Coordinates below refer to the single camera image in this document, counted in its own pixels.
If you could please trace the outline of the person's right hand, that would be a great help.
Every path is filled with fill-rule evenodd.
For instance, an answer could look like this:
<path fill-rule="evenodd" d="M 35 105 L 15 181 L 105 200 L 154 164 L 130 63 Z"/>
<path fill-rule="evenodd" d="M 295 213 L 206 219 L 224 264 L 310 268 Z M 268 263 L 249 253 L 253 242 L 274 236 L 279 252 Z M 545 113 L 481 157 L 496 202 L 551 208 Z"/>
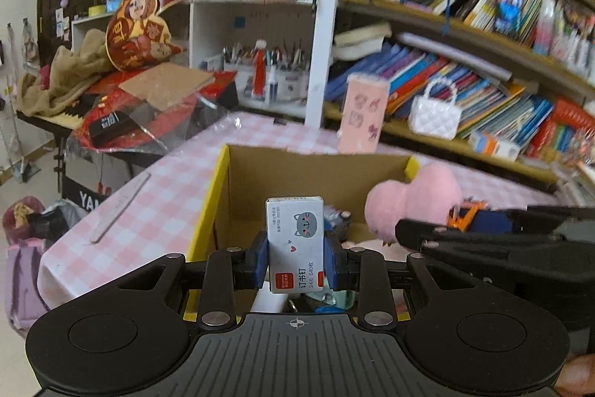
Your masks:
<path fill-rule="evenodd" d="M 556 392 L 566 397 L 593 396 L 595 393 L 595 355 L 569 360 L 555 384 Z"/>

